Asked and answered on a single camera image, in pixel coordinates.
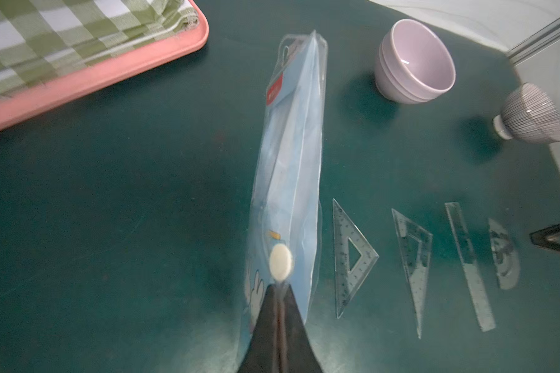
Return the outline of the clear straight ruler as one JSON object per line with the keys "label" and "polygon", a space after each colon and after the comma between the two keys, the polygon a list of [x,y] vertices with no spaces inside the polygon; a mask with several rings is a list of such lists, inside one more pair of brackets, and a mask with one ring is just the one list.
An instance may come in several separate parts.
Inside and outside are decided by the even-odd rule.
{"label": "clear straight ruler", "polygon": [[479,327],[482,332],[488,332],[496,328],[496,320],[488,300],[463,211],[458,202],[446,202],[445,209]]}

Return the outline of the clear triangle ruler large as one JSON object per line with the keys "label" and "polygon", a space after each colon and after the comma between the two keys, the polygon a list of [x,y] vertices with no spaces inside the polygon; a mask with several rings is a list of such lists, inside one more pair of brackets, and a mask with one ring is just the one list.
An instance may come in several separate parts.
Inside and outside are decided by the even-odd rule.
{"label": "clear triangle ruler large", "polygon": [[342,206],[332,200],[336,317],[342,318],[379,255]]}

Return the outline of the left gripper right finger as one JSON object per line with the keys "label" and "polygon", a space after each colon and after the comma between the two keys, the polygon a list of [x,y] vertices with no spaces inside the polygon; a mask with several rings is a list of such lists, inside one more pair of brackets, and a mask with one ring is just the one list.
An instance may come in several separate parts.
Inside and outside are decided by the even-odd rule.
{"label": "left gripper right finger", "polygon": [[322,373],[290,285],[282,286],[278,297],[278,369]]}

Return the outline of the clear triangle ruler small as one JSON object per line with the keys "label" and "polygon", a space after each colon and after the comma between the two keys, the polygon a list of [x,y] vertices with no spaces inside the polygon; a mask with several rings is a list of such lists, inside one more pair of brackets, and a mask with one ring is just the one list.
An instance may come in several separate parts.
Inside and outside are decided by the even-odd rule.
{"label": "clear triangle ruler small", "polygon": [[392,209],[392,215],[404,275],[415,309],[417,335],[421,339],[433,234],[395,209]]}

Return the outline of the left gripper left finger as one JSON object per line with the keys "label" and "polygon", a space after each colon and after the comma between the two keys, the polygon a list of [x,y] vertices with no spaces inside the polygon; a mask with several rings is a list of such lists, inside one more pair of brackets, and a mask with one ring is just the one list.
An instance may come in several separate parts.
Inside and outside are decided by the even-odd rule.
{"label": "left gripper left finger", "polygon": [[265,292],[258,321],[239,373],[273,373],[279,370],[277,286],[270,284]]}

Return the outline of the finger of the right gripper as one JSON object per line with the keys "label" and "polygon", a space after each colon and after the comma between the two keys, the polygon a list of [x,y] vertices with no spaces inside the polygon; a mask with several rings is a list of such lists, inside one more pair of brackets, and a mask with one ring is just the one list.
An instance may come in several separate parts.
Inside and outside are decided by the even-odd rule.
{"label": "finger of the right gripper", "polygon": [[531,233],[530,240],[542,249],[560,253],[560,223]]}

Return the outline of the clear protractor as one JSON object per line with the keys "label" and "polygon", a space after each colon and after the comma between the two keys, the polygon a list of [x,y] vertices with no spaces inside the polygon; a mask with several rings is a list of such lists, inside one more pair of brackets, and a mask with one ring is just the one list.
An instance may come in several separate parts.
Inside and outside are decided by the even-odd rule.
{"label": "clear protractor", "polygon": [[488,235],[499,288],[510,290],[520,278],[520,258],[510,233],[494,219],[488,219]]}

